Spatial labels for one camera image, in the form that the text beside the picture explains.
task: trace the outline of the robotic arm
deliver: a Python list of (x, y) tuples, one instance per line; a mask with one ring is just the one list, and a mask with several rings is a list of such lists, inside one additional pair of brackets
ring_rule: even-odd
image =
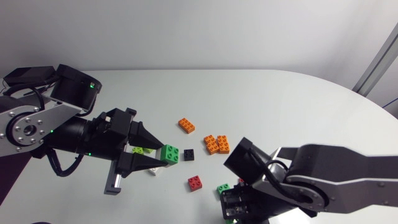
[(266, 223), (296, 207), (310, 217), (398, 207), (398, 156), (315, 144), (281, 147), (269, 156), (243, 138), (224, 165), (244, 180), (220, 195), (224, 219), (238, 223)]
[[(125, 178), (133, 171), (167, 165), (151, 157), (126, 152), (128, 144), (150, 149), (163, 146), (143, 127), (142, 122), (133, 121), (135, 110), (113, 109), (102, 112), (92, 121), (82, 118), (93, 109), (101, 89), (101, 83), (89, 75), (59, 65), (57, 71), (53, 67), (17, 68), (5, 81), (10, 89), (0, 96), (2, 176), (15, 172), (10, 170), (10, 163), (25, 161), (21, 164), (23, 169), (30, 156), (39, 159), (47, 156), (55, 173), (65, 177), (77, 168), (84, 155), (93, 156), (111, 161), (104, 193), (116, 195), (121, 191), (121, 177)], [(36, 89), (52, 83), (55, 86), (50, 96), (44, 96)], [(11, 97), (16, 91), (26, 88), (32, 89), (30, 95), (19, 99)], [(53, 149), (74, 152), (79, 156), (72, 166), (62, 170)], [(21, 166), (18, 167), (19, 173), (22, 172)], [(2, 192), (8, 193), (19, 173), (14, 178), (2, 178), (11, 180), (6, 185), (2, 183)]]

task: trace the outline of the lego brick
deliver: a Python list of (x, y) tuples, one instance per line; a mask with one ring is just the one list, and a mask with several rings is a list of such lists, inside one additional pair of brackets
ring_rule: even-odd
[(151, 153), (151, 152), (153, 152), (155, 149), (142, 148), (142, 150), (144, 150), (144, 152), (146, 152), (146, 153)]
[(206, 144), (209, 144), (209, 143), (215, 142), (216, 139), (214, 138), (214, 136), (209, 135), (209, 136), (206, 136), (206, 137), (204, 138), (204, 141), (205, 141)]
[(194, 176), (192, 178), (189, 178), (188, 184), (189, 184), (189, 187), (191, 188), (192, 192), (196, 191), (198, 189), (201, 189), (201, 187), (202, 187), (199, 176)]
[(225, 220), (225, 224), (234, 224), (237, 223), (239, 220)]
[(206, 144), (207, 151), (210, 153), (210, 155), (213, 155), (214, 153), (217, 153), (220, 151), (220, 148), (217, 146), (217, 143), (215, 141)]
[(132, 153), (144, 154), (144, 151), (142, 150), (141, 147), (134, 147), (132, 149)]
[(158, 159), (167, 162), (169, 165), (174, 165), (178, 163), (178, 149), (171, 145), (164, 145), (160, 149), (160, 158)]
[(186, 118), (179, 120), (178, 125), (188, 134), (195, 130), (195, 126)]
[(195, 156), (193, 155), (193, 149), (185, 149), (184, 150), (184, 160), (185, 161), (194, 161)]
[(218, 193), (221, 195), (221, 193), (224, 191), (224, 190), (228, 190), (229, 189), (229, 185), (228, 184), (223, 184), (223, 185), (220, 185), (220, 186), (218, 186), (217, 187), (217, 191), (218, 191)]
[(150, 168), (150, 169), (148, 169), (148, 171), (149, 171), (151, 174), (154, 174), (154, 175), (159, 175), (159, 174), (162, 172), (162, 170), (163, 170), (162, 167), (156, 167), (156, 168)]
[(217, 136), (218, 147), (221, 154), (229, 153), (229, 143), (226, 136)]

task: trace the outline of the orange lego brick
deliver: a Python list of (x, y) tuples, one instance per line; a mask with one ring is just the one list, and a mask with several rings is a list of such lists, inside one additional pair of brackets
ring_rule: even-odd
[(195, 126), (186, 118), (179, 120), (178, 125), (188, 134), (195, 130)]
[(212, 135), (209, 135), (209, 136), (206, 136), (205, 138), (204, 138), (204, 141), (205, 141), (205, 143), (206, 144), (209, 144), (209, 143), (211, 143), (211, 142), (215, 142), (216, 141), (216, 139), (212, 136)]
[(218, 144), (228, 143), (228, 139), (226, 138), (226, 136), (217, 136), (217, 142), (218, 142)]
[(229, 153), (229, 143), (226, 136), (217, 136), (218, 147), (220, 148), (220, 154)]
[(218, 146), (220, 148), (220, 154), (228, 154), (229, 153), (229, 144), (222, 143)]
[(214, 153), (220, 151), (220, 148), (217, 146), (216, 141), (206, 144), (206, 148), (207, 148), (207, 151), (210, 153), (210, 155), (213, 155)]

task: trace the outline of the white lego brick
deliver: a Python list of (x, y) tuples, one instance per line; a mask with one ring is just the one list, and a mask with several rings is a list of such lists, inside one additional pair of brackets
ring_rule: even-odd
[(148, 169), (148, 171), (149, 171), (151, 174), (154, 174), (154, 175), (159, 175), (159, 174), (162, 172), (162, 170), (163, 170), (162, 167), (156, 167), (156, 168), (150, 168), (150, 169)]

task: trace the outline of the red lego brick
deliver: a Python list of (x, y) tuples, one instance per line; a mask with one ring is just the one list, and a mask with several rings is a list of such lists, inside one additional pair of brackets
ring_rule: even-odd
[(192, 192), (201, 189), (201, 181), (199, 179), (199, 176), (194, 176), (192, 178), (189, 178), (188, 184)]

